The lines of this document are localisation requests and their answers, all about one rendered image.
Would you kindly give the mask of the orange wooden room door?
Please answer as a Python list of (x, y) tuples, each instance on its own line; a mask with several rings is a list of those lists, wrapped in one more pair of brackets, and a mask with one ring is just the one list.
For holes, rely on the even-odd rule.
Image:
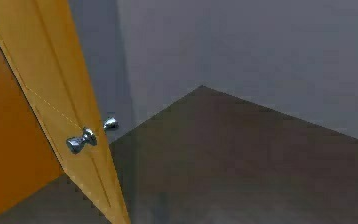
[[(131, 224), (67, 0), (0, 0), (0, 47), (63, 171), (111, 224)], [(97, 145), (70, 152), (91, 129)]]

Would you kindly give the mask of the silver round door knob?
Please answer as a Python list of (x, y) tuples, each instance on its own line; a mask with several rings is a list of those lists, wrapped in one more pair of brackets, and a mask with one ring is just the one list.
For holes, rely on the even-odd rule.
[(84, 127), (82, 129), (82, 135), (68, 138), (66, 145), (71, 153), (78, 154), (86, 145), (96, 146), (97, 138), (91, 129)]
[(119, 123), (114, 117), (108, 117), (103, 124), (105, 131), (112, 131), (119, 128)]

